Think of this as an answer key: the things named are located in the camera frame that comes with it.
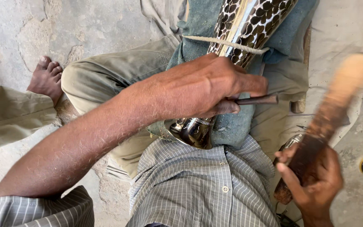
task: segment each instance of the toe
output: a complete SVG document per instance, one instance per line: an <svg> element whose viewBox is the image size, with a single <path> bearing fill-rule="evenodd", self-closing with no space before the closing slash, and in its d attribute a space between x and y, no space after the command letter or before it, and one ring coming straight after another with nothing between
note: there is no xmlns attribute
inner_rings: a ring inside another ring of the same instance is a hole
<svg viewBox="0 0 363 227"><path fill-rule="evenodd" d="M63 75L63 73L58 73L56 76L54 76L54 81L57 83L58 81L60 81L61 83L61 76Z"/></svg>
<svg viewBox="0 0 363 227"><path fill-rule="evenodd" d="M57 66L55 67L51 73L53 74L53 76L56 76L58 73L61 73L63 71L63 68L61 68L61 66Z"/></svg>
<svg viewBox="0 0 363 227"><path fill-rule="evenodd" d="M36 66L36 70L47 70L48 64L51 62L51 59L47 56L41 56L39 63Z"/></svg>
<svg viewBox="0 0 363 227"><path fill-rule="evenodd" d="M58 62L52 61L50 64L48 64L47 71L52 72L55 67L58 66Z"/></svg>

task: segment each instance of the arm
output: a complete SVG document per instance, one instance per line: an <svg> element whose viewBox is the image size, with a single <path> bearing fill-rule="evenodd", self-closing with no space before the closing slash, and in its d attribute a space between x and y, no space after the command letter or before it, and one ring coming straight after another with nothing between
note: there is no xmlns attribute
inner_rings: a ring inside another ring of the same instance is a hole
<svg viewBox="0 0 363 227"><path fill-rule="evenodd" d="M301 186L295 173L285 165L293 157L297 147L298 144L295 144L283 152L275 153L279 160L277 169L292 192L305 227L334 227L330 220L330 206L343 187L338 154L326 147L315 161L315 168L310 173L312 177Z"/></svg>
<svg viewBox="0 0 363 227"><path fill-rule="evenodd" d="M239 112L228 97L241 92L265 95L267 80L215 54L137 82L39 142L0 182L0 197L59 195L139 129L164 119Z"/></svg>

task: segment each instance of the shirt button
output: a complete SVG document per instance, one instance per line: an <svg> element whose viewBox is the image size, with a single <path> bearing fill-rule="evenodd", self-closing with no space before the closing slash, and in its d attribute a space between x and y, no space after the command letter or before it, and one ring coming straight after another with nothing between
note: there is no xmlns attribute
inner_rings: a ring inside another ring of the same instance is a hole
<svg viewBox="0 0 363 227"><path fill-rule="evenodd" d="M222 187L222 191L223 191L224 193L227 193L227 192L229 191L228 186L223 186L223 187Z"/></svg>

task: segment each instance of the trouser leg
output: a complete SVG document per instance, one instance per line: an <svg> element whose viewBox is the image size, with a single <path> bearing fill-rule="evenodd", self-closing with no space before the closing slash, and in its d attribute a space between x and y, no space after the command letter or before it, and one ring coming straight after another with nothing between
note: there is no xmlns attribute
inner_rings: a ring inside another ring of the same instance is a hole
<svg viewBox="0 0 363 227"><path fill-rule="evenodd" d="M108 101L129 85L166 69L176 46L168 36L124 52L89 57L69 65L63 72L61 85L80 114ZM109 167L113 176L129 180L137 174L138 161L157 137L143 130L129 138L109 156L121 169Z"/></svg>
<svg viewBox="0 0 363 227"><path fill-rule="evenodd" d="M0 86L0 147L53 123L56 114L50 97Z"/></svg>
<svg viewBox="0 0 363 227"><path fill-rule="evenodd" d="M315 9L300 25L291 46L290 57L278 64L265 65L263 76L269 81L269 93L278 92L280 102L277 105L256 106L250 135L271 159L274 159L274 153L285 143L280 140L289 113L290 101L301 99L309 87L308 69L303 64L303 38Z"/></svg>

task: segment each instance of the shirt sleeve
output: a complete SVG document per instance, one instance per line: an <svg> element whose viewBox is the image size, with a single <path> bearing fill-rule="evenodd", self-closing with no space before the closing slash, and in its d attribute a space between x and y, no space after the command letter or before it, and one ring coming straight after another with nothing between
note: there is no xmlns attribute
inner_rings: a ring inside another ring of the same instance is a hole
<svg viewBox="0 0 363 227"><path fill-rule="evenodd" d="M62 199L0 197L0 227L94 226L93 201L83 186Z"/></svg>

